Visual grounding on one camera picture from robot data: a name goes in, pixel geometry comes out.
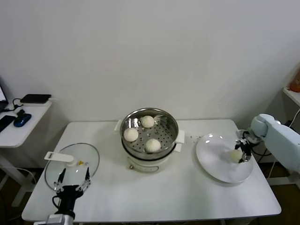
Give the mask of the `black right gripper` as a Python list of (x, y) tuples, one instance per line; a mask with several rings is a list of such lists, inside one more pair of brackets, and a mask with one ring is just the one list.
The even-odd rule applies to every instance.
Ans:
[(238, 163), (245, 163), (251, 159), (252, 150), (258, 146), (260, 140), (250, 131), (240, 129), (236, 132), (237, 140), (235, 143), (235, 150), (242, 150), (242, 155)]

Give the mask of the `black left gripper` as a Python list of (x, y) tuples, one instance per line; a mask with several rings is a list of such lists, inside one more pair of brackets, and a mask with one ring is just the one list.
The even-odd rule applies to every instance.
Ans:
[(66, 168), (59, 174), (58, 180), (55, 181), (54, 191), (56, 196), (52, 198), (52, 203), (57, 209), (55, 214), (74, 215), (75, 202), (83, 196), (83, 192), (91, 185), (90, 171), (87, 167), (84, 181), (80, 185), (62, 186)]

